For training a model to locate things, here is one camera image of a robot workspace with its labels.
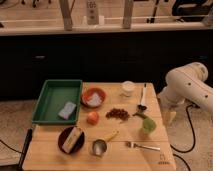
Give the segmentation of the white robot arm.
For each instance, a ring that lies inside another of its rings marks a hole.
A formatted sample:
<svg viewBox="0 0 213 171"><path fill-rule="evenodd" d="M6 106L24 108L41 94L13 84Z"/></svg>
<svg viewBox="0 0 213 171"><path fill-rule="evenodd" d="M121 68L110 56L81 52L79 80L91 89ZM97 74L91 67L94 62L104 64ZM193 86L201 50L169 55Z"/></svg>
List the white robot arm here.
<svg viewBox="0 0 213 171"><path fill-rule="evenodd" d="M207 78L207 67L200 62L174 68L166 74L166 86L157 95L165 126L173 121L175 108L185 100L213 114L213 88L205 84Z"/></svg>

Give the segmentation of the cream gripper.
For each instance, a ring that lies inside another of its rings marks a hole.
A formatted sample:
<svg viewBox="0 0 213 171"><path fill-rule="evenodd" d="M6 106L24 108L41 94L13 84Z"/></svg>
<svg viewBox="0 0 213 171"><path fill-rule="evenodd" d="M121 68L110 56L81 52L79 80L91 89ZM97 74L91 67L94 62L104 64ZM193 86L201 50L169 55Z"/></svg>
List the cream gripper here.
<svg viewBox="0 0 213 171"><path fill-rule="evenodd" d="M164 125L168 126L172 123L172 121L176 117L177 112L174 106L161 104L161 114L162 114Z"/></svg>

